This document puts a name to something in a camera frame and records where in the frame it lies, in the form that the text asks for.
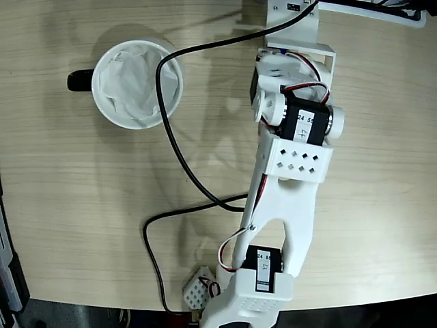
robotic arm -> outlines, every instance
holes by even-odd
[[[269,0],[267,27],[299,15],[310,0]],[[298,24],[266,36],[259,49],[251,85],[252,108],[259,122],[259,147],[232,266],[218,251],[216,280],[222,293],[206,304],[201,328],[233,322],[270,328],[292,300],[313,236],[315,197],[324,182],[340,137],[343,111],[333,105],[330,86],[335,52],[317,44],[318,8]],[[311,55],[323,57],[315,61]],[[282,249],[250,245],[271,220],[285,230]]]

black cable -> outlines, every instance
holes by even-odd
[[[299,16],[289,20],[286,23],[277,25],[275,27],[271,27],[270,29],[265,29],[263,31],[259,31],[259,32],[255,32],[255,33],[250,33],[250,34],[247,34],[245,36],[238,36],[236,38],[231,38],[231,39],[228,39],[228,40],[222,40],[222,41],[211,42],[211,43],[207,43],[207,44],[201,44],[199,46],[191,46],[189,48],[182,49],[182,50],[176,51],[174,53],[171,53],[170,55],[164,57],[160,61],[160,63],[158,64],[158,67],[156,68],[156,75],[155,75],[155,80],[156,80],[156,95],[158,97],[159,109],[160,109],[160,112],[161,112],[161,116],[163,118],[164,127],[165,127],[165,130],[167,132],[167,136],[169,138],[171,147],[173,148],[173,151],[175,152],[175,155],[177,156],[177,158],[179,160],[179,163],[182,166],[182,168],[184,169],[186,175],[190,178],[190,180],[194,183],[194,185],[209,200],[211,200],[215,204],[219,205],[221,208],[224,208],[225,210],[229,210],[231,212],[243,212],[244,208],[243,207],[235,207],[235,206],[227,205],[226,203],[224,203],[223,201],[218,199],[216,196],[214,196],[209,190],[207,190],[202,185],[202,183],[199,181],[199,179],[197,179],[196,175],[194,175],[193,171],[191,171],[190,167],[188,166],[188,163],[185,161],[184,155],[182,155],[182,153],[181,153],[181,151],[179,149],[178,143],[176,142],[175,136],[173,135],[173,132],[171,130],[169,119],[167,117],[167,110],[165,109],[165,104],[164,104],[164,99],[163,99],[163,90],[162,90],[162,86],[161,86],[161,70],[163,69],[163,66],[165,65],[165,63],[167,63],[168,61],[170,61],[170,60],[172,60],[172,59],[174,59],[176,57],[185,55],[187,53],[193,53],[195,51],[216,48],[216,47],[219,47],[219,46],[228,46],[230,44],[239,43],[239,42],[243,42],[243,41],[248,41],[248,40],[252,40],[252,39],[255,39],[255,38],[260,38],[262,36],[266,36],[268,34],[281,31],[282,29],[285,29],[287,27],[295,25],[296,23],[300,22],[303,18],[308,16],[313,11],[314,7],[318,3],[319,3],[318,0],[314,1],[313,4],[309,5],[305,10],[303,10],[299,14]]]
[[[226,203],[229,203],[229,202],[234,202],[236,200],[243,200],[244,198],[247,198],[247,193],[244,193],[242,195],[237,195],[237,196],[226,198],[224,200],[221,200],[221,202],[226,204]],[[197,212],[199,210],[206,210],[208,208],[212,208],[212,207],[215,207],[215,206],[218,206],[218,204],[217,203],[209,203],[209,204],[206,204],[206,205],[196,206],[196,207],[192,207],[192,208],[185,208],[185,209],[182,209],[182,210],[171,210],[170,212],[166,212],[166,213],[162,213],[162,214],[159,214],[159,215],[155,215],[154,217],[151,217],[150,219],[148,219],[144,223],[144,226],[143,226],[143,240],[144,240],[145,248],[147,249],[147,252],[149,253],[150,260],[152,260],[152,264],[153,264],[153,267],[155,269],[156,278],[158,279],[158,288],[159,288],[159,293],[160,293],[161,301],[163,303],[164,310],[168,314],[179,315],[179,313],[171,311],[169,309],[169,307],[167,306],[167,301],[166,301],[166,298],[165,298],[165,287],[164,287],[163,277],[162,277],[161,272],[159,270],[159,266],[158,266],[158,263],[156,262],[156,258],[155,258],[155,255],[153,254],[152,248],[150,247],[149,238],[147,237],[147,228],[150,226],[151,223],[154,223],[155,221],[158,221],[159,219],[163,219],[165,217],[173,217],[175,215],[182,215],[182,214],[193,213],[193,212]]]

black mug handle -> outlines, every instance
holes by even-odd
[[[67,88],[70,91],[91,91],[91,80],[94,70],[77,70],[67,78]]]

mug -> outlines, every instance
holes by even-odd
[[[141,130],[160,124],[163,121],[160,112],[141,119],[130,118],[117,113],[113,101],[102,94],[100,89],[100,73],[108,66],[109,62],[114,59],[120,51],[123,51],[129,46],[142,45],[148,46],[149,49],[158,51],[162,58],[176,51],[172,44],[158,38],[125,41],[109,49],[100,58],[94,69],[77,70],[70,73],[67,78],[67,88],[74,92],[92,92],[94,102],[102,115],[112,123],[123,128]],[[170,117],[182,98],[184,73],[182,63],[178,58],[170,60],[166,65],[169,65],[169,69],[173,71],[178,78],[178,87],[175,91],[173,100],[169,104],[166,104],[167,117]]]

wood grain surface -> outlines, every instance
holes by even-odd
[[[91,94],[66,89],[121,41],[177,48],[262,27],[254,0],[6,0],[0,12],[0,174],[31,295],[161,309],[141,238],[152,215],[199,204],[163,126],[127,131]],[[424,29],[321,13],[319,42],[337,52],[333,95],[347,113],[320,187],[311,250],[289,309],[437,292],[437,23]],[[216,195],[248,189],[257,147],[249,85],[263,40],[186,55],[171,123],[189,164]],[[212,209],[150,230],[169,306],[211,267],[240,215]],[[256,240],[280,245],[273,223]],[[226,259],[231,256],[231,248]]]

